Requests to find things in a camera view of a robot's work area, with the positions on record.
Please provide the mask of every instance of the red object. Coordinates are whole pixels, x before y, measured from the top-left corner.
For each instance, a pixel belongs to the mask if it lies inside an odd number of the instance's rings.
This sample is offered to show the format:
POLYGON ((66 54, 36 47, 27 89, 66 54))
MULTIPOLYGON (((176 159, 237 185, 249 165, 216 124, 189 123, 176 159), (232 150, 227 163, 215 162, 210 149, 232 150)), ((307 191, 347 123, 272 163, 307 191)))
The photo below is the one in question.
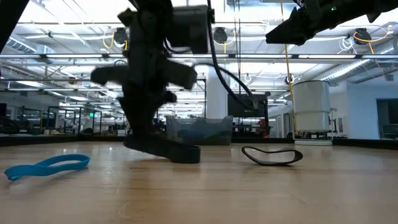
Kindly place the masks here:
MULTIPOLYGON (((257 124, 260 124, 261 126, 264 126, 264 127, 267 126, 266 120, 264 118, 260 119, 260 121, 257 122, 257 124)), ((259 131, 259 132, 262 131, 262 133, 263 133, 262 137, 263 138, 266 138, 268 136, 268 132, 267 132, 266 128, 257 129, 256 131, 259 131)))

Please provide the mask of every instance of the blue rubber band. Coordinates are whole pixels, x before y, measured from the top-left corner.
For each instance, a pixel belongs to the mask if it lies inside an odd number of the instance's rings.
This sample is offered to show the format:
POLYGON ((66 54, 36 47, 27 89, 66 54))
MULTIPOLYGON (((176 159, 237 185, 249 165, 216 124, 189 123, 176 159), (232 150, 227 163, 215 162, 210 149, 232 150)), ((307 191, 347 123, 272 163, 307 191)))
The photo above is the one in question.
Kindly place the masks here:
POLYGON ((90 158, 83 154, 67 154, 67 155, 51 157, 35 165, 14 166, 4 171, 4 174, 8 177, 9 180, 16 180, 25 175, 48 176, 66 170, 84 169, 88 165, 89 161, 90 158), (65 162, 65 161, 80 161, 80 162, 62 164, 59 166, 51 166, 52 164, 56 164, 58 162, 65 162))

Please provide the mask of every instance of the clear plastic bin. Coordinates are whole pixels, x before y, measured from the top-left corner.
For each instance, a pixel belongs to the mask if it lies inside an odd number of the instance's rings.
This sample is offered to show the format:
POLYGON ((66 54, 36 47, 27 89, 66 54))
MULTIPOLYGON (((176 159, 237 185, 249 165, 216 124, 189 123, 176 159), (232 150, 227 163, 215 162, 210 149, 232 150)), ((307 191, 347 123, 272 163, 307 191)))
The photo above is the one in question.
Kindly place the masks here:
POLYGON ((230 145, 233 116, 224 119, 166 118, 167 139, 194 145, 230 145))

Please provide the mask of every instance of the white cylinder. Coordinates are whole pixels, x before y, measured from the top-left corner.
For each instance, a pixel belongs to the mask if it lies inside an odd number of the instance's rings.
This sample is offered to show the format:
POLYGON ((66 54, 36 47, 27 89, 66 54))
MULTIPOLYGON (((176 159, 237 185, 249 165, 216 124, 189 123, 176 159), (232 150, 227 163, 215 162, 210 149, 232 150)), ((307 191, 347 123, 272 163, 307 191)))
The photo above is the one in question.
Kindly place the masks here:
POLYGON ((297 131, 329 131, 329 83, 306 81, 293 86, 294 115, 297 131))

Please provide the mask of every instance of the wooden table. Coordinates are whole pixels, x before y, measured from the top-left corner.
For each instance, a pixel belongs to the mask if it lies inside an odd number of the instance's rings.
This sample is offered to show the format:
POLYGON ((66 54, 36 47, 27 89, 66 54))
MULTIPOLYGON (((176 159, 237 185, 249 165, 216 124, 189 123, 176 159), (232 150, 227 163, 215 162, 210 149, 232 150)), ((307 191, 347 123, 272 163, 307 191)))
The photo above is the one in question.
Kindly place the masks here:
POLYGON ((60 154, 91 157, 78 172, 15 182, 3 175, 1 223, 398 223, 398 151, 297 146, 304 159, 292 167, 261 167, 241 146, 202 147, 194 165, 120 142, 1 147, 2 171, 60 154))

